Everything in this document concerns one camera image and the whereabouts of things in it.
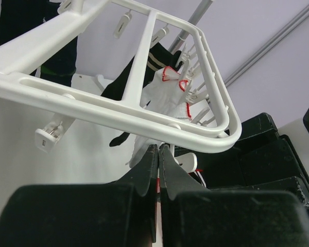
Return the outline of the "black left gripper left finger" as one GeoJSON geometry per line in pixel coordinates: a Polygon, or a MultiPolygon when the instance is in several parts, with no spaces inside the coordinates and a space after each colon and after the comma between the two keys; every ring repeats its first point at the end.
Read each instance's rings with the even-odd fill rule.
{"type": "Polygon", "coordinates": [[[159,151],[105,184],[28,185],[0,215],[0,246],[152,246],[159,151]]]}

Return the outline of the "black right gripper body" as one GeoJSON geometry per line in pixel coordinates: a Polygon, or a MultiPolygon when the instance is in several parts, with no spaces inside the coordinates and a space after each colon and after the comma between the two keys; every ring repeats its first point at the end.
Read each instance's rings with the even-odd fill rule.
{"type": "Polygon", "coordinates": [[[288,191],[309,208],[308,173],[268,113],[244,121],[240,139],[229,150],[195,154],[207,189],[288,191]]]}

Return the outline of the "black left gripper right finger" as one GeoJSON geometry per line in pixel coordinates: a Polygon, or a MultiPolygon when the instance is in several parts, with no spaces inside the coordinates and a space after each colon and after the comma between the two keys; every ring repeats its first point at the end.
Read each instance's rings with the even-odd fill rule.
{"type": "Polygon", "coordinates": [[[214,189],[159,149],[164,246],[309,246],[309,215],[287,191],[214,189]]]}

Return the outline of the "black sock with white stripes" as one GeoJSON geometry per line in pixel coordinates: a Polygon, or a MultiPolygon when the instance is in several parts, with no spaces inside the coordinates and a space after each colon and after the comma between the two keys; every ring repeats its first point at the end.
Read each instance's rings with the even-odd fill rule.
{"type": "Polygon", "coordinates": [[[207,187],[206,182],[201,174],[201,169],[196,169],[195,171],[189,173],[189,175],[195,179],[198,183],[200,183],[203,187],[207,187]]]}

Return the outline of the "white plastic clip hanger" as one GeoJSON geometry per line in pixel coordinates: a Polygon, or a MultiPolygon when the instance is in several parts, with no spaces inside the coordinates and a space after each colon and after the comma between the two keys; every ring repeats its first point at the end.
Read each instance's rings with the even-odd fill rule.
{"type": "Polygon", "coordinates": [[[151,129],[162,127],[163,142],[203,153],[230,149],[242,132],[240,118],[218,71],[201,29],[175,16],[136,1],[117,5],[141,13],[147,22],[120,101],[85,93],[31,73],[63,46],[85,31],[105,9],[108,1],[71,1],[68,11],[0,46],[0,98],[53,112],[53,119],[36,130],[36,145],[49,151],[76,119],[151,138],[151,129]],[[195,66],[184,66],[180,79],[191,80],[202,73],[206,90],[197,99],[209,99],[212,120],[200,123],[200,112],[192,122],[178,120],[140,106],[151,38],[156,21],[187,31],[194,40],[195,66]]]}

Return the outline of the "white sock with red trim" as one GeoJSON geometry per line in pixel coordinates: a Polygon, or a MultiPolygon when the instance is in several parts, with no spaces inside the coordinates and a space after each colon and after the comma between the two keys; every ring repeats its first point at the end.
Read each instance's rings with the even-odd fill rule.
{"type": "Polygon", "coordinates": [[[169,117],[191,119],[185,94],[189,84],[170,66],[160,69],[155,72],[152,82],[143,88],[140,106],[169,117]]]}

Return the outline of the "metal drying rack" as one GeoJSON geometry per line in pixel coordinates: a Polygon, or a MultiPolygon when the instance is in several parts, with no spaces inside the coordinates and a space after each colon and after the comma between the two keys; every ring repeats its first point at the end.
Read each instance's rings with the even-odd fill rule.
{"type": "MultiPolygon", "coordinates": [[[[188,22],[192,25],[197,25],[210,6],[214,3],[214,0],[202,0],[198,7],[195,9],[188,22]]],[[[174,39],[173,43],[169,47],[168,51],[174,54],[180,49],[180,47],[185,42],[186,38],[189,36],[189,33],[185,30],[182,30],[177,37],[174,39]]]]}

